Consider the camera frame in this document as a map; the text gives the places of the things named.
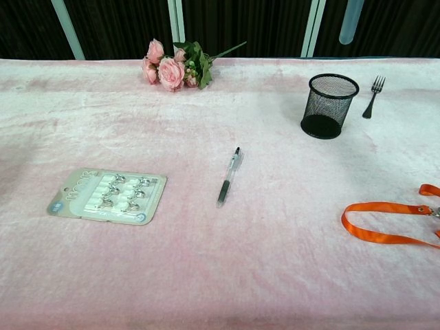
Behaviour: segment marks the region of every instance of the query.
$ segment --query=black pen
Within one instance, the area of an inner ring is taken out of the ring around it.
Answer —
[[[222,206],[225,203],[226,195],[228,193],[229,186],[231,184],[232,175],[239,166],[239,160],[240,160],[240,147],[236,149],[234,155],[232,156],[231,162],[229,163],[228,173],[226,174],[225,181],[223,182],[223,185],[220,190],[220,195],[217,200],[218,206]]]

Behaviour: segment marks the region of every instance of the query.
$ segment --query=orange lanyard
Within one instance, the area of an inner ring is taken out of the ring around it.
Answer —
[[[440,197],[440,188],[431,186],[430,184],[422,184],[419,189],[419,194]],[[406,236],[384,234],[381,232],[374,232],[359,228],[350,223],[350,221],[347,219],[346,213],[349,211],[402,213],[405,215],[432,215],[440,219],[440,208],[438,211],[435,211],[425,205],[411,206],[397,203],[387,203],[384,201],[373,201],[370,203],[357,203],[347,206],[341,218],[342,225],[344,225],[345,229],[347,229],[353,236],[356,236],[364,241],[383,244],[425,244],[440,249],[440,245],[431,244],[418,239],[412,239]],[[435,234],[440,238],[440,230],[437,230]]]

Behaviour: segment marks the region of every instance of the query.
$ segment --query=table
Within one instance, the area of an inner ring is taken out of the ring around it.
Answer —
[[[440,186],[440,60],[225,58],[208,88],[176,93],[140,65],[0,60],[2,329],[438,329],[439,251],[361,241],[340,216],[360,201],[440,204],[417,194]],[[360,85],[334,140],[299,125],[326,72]],[[46,215],[80,167],[167,175],[152,222]],[[433,217],[351,220],[438,241]]]

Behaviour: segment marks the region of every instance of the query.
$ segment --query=white vertical strip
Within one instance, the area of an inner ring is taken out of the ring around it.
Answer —
[[[182,8],[182,0],[175,0],[176,4],[176,15],[177,15],[177,26],[179,26],[179,38],[180,42],[185,41],[185,23],[184,23],[184,10]]]
[[[311,0],[309,18],[307,19],[304,41],[302,42],[301,57],[307,57],[307,51],[309,50],[311,33],[314,30],[316,12],[318,11],[318,4],[319,4],[319,0]]]
[[[177,19],[177,9],[175,0],[168,0],[168,12],[170,13],[171,36],[173,42],[180,42],[179,21]]]
[[[324,14],[326,0],[318,0],[318,9],[316,10],[315,23],[311,32],[309,49],[307,50],[307,57],[313,57],[316,46],[316,39],[318,39],[319,28],[321,26],[322,16]]]
[[[61,23],[61,27],[63,27],[64,34],[69,42],[71,51],[74,53],[75,59],[85,60],[83,49],[81,48],[78,37],[76,36],[76,32],[74,26],[72,25],[72,21],[70,20],[64,0],[52,0],[52,5],[54,6],[56,16],[58,16],[58,20]]]

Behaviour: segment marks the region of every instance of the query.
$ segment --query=pen holder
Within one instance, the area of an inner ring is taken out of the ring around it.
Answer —
[[[359,86],[339,74],[319,74],[309,81],[310,93],[301,128],[318,139],[333,139],[341,128]]]

